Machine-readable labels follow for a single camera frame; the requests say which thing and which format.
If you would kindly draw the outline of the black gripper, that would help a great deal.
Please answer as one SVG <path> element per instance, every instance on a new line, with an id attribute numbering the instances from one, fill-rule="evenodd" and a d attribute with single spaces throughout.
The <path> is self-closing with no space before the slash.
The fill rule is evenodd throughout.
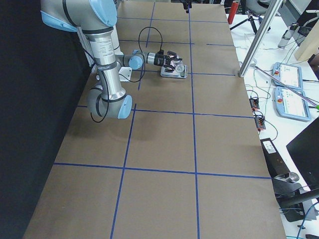
<path id="1" fill-rule="evenodd" d="M 184 9 L 191 9 L 192 8 L 192 0 L 181 0 Z"/>
<path id="2" fill-rule="evenodd" d="M 167 51 L 167 55 L 159 55 L 158 53 L 155 54 L 154 57 L 154 65 L 156 66 L 163 66 L 164 72 L 172 73 L 175 71 L 175 65 L 170 64 L 171 61 L 182 61 L 177 53 L 172 51 Z"/>

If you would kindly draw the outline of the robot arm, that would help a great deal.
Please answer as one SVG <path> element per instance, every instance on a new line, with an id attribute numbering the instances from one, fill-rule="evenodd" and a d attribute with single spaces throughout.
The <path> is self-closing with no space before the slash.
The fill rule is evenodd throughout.
<path id="1" fill-rule="evenodd" d="M 124 55 L 119 46 L 116 23 L 117 9 L 113 0 L 43 0 L 41 17 L 44 24 L 55 29 L 76 32 L 81 30 L 91 51 L 87 54 L 97 66 L 99 81 L 90 89 L 87 106 L 92 117 L 126 119 L 133 100 L 121 85 L 125 76 L 120 70 L 136 70 L 145 64 L 161 67 L 161 76 L 184 79 L 187 66 L 176 53 L 143 52 L 138 49 Z"/>

